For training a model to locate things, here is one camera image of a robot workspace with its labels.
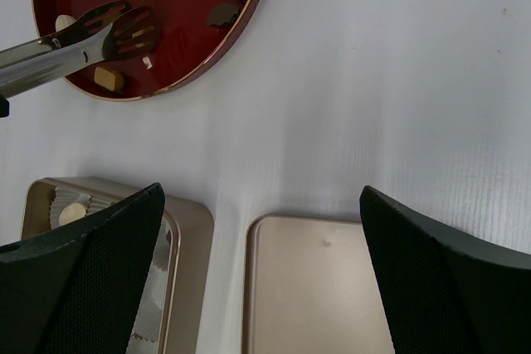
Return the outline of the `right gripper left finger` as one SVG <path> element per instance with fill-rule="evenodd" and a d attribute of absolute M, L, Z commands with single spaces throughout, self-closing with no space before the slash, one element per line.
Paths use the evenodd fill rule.
<path fill-rule="evenodd" d="M 124 353 L 165 195 L 154 183 L 95 214 L 1 248 L 3 353 Z"/>

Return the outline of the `metal serving tongs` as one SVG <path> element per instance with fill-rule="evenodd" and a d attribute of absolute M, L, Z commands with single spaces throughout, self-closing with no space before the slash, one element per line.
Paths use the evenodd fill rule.
<path fill-rule="evenodd" d="M 154 50 L 162 27 L 149 6 L 108 2 L 68 27 L 1 51 L 1 98 L 10 99 L 104 61 Z"/>

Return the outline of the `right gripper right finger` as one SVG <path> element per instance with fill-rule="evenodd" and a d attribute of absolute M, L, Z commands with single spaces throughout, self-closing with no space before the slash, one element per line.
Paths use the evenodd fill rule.
<path fill-rule="evenodd" d="M 363 233 L 397 353 L 528 353 L 530 256 L 424 216 L 373 187 Z"/>

